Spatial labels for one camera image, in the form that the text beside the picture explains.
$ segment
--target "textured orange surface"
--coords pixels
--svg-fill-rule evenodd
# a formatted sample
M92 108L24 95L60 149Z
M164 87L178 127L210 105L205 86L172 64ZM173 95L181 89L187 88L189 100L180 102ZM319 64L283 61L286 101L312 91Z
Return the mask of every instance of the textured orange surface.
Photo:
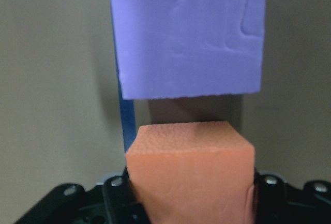
M227 122L142 126L126 159L152 224L253 223L254 147Z

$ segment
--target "purple foam cube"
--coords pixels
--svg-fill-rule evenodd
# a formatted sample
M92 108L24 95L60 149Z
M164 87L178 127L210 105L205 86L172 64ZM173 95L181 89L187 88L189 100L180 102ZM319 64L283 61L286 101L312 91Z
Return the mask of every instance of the purple foam cube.
M124 99L260 90L265 0L111 0Z

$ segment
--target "gray floor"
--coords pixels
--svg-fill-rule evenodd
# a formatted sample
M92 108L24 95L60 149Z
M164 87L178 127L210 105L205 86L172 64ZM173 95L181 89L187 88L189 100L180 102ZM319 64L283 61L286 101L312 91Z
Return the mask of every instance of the gray floor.
M262 91L242 108L240 97L175 100L178 116L163 118L164 101L137 101L138 125L230 120L255 145L260 170L296 186L331 181L329 2L267 0ZM53 186L89 189L125 162L109 0L0 7L0 223L11 223Z

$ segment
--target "orange block front face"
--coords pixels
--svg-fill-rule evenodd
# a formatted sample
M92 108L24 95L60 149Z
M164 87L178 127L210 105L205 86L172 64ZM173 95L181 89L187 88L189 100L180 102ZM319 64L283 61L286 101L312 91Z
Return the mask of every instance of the orange block front face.
M152 224L253 223L254 147L227 122L140 127L126 159Z

